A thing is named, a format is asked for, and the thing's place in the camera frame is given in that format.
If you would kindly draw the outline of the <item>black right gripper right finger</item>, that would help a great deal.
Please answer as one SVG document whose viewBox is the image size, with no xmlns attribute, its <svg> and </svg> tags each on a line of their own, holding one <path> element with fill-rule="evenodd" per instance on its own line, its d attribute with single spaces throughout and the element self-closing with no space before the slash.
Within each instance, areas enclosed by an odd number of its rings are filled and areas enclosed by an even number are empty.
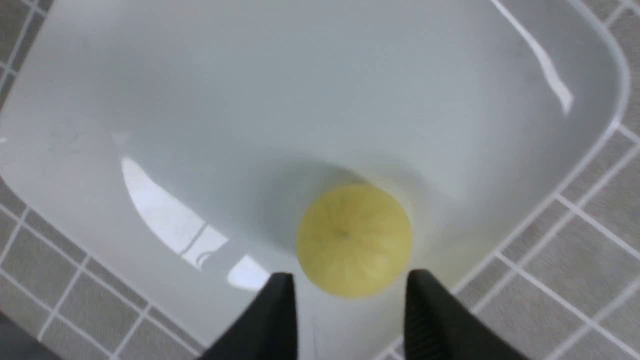
<svg viewBox="0 0 640 360">
<path fill-rule="evenodd" d="M 407 274 L 403 321 L 407 360 L 525 360 L 427 269 Z"/>
</svg>

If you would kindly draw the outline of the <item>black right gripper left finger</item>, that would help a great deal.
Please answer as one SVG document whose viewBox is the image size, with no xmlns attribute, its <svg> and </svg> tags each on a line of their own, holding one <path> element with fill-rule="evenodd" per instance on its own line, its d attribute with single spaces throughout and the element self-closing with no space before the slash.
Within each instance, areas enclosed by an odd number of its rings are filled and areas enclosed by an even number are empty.
<svg viewBox="0 0 640 360">
<path fill-rule="evenodd" d="M 200 360 L 297 360 L 294 276 L 273 273 L 236 321 Z"/>
</svg>

